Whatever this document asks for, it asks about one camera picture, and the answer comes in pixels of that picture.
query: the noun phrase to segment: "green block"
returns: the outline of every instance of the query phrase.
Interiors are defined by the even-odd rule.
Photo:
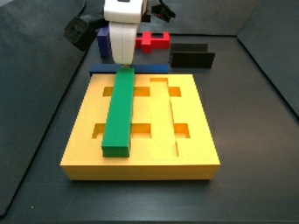
[[[105,158],[129,157],[134,69],[118,68],[109,102],[101,149]]]

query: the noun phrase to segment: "white robot part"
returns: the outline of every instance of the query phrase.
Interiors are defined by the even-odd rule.
[[[106,21],[137,24],[141,21],[142,0],[106,0],[104,16]]]
[[[130,65],[136,48],[137,24],[109,22],[108,27],[113,61],[120,65]]]
[[[136,29],[145,12],[146,0],[106,0],[105,20],[109,21],[109,41],[116,64],[130,65],[136,46]]]

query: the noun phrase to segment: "red block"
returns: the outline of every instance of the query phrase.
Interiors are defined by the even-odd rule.
[[[142,37],[134,39],[134,48],[141,48],[142,53],[150,53],[153,49],[168,49],[170,46],[169,32],[162,33],[161,38],[152,38],[149,31],[142,32]]]

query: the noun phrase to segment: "yellow wooden board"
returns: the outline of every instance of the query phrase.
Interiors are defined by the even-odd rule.
[[[190,74],[134,76],[129,157],[102,157],[113,82],[90,78],[60,161],[69,179],[212,179],[220,161]]]

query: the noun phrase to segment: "blue block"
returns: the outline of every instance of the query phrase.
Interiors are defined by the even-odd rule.
[[[108,26],[101,27],[97,32],[97,49],[98,49],[100,57],[112,56]]]
[[[136,74],[168,74],[169,68],[166,64],[158,65],[132,65]],[[120,65],[117,64],[96,64],[92,65],[88,70],[89,75],[92,74],[114,74]]]

